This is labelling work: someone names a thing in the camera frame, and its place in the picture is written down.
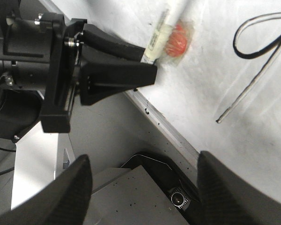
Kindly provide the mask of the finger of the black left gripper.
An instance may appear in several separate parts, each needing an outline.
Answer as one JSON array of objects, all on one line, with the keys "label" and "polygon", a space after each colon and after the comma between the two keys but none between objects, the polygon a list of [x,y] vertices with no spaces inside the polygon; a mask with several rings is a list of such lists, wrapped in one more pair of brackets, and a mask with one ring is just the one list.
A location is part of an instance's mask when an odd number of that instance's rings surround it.
[{"label": "finger of the black left gripper", "polygon": [[155,65],[118,58],[86,45],[82,47],[80,60],[82,105],[93,105],[111,95],[155,83]]},{"label": "finger of the black left gripper", "polygon": [[113,37],[92,24],[84,24],[82,32],[84,44],[118,58],[140,62],[145,51],[143,47]]}]

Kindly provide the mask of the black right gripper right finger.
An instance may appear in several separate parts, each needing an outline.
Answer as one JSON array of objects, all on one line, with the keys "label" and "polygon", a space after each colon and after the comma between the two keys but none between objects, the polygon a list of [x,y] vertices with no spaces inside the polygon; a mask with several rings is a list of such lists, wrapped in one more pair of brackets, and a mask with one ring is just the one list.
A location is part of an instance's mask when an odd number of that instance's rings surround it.
[{"label": "black right gripper right finger", "polygon": [[207,225],[281,225],[281,203],[240,178],[208,151],[197,162]]}]

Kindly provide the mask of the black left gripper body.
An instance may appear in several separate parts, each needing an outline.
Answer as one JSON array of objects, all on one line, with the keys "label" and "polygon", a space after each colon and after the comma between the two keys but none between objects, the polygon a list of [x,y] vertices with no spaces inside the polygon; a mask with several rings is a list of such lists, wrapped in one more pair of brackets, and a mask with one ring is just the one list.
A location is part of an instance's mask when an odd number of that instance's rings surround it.
[{"label": "black left gripper body", "polygon": [[79,61],[78,35],[87,21],[45,13],[36,21],[3,15],[3,131],[68,133]]}]

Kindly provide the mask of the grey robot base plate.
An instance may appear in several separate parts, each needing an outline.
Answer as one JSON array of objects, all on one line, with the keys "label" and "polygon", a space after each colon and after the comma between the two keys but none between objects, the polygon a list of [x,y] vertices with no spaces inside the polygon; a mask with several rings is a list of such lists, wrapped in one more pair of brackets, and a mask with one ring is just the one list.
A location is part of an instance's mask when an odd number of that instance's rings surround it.
[{"label": "grey robot base plate", "polygon": [[142,166],[107,168],[93,177],[86,225],[186,225]]}]

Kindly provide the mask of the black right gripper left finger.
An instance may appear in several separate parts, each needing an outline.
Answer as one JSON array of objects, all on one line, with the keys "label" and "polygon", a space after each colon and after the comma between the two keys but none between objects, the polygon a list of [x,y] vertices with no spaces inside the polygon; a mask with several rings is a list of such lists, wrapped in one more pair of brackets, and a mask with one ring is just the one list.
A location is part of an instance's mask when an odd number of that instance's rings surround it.
[{"label": "black right gripper left finger", "polygon": [[92,185],[89,157],[81,155],[38,194],[0,215],[0,225],[82,225]]}]

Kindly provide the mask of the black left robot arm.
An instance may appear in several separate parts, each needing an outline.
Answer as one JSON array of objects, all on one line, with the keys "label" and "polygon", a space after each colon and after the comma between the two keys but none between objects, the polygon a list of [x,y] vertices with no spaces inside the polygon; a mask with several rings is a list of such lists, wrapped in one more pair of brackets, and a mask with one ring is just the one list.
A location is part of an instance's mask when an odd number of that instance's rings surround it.
[{"label": "black left robot arm", "polygon": [[155,83],[144,49],[86,19],[45,12],[23,19],[20,1],[0,0],[0,138],[18,142],[37,123],[69,133],[74,97],[93,105]]}]

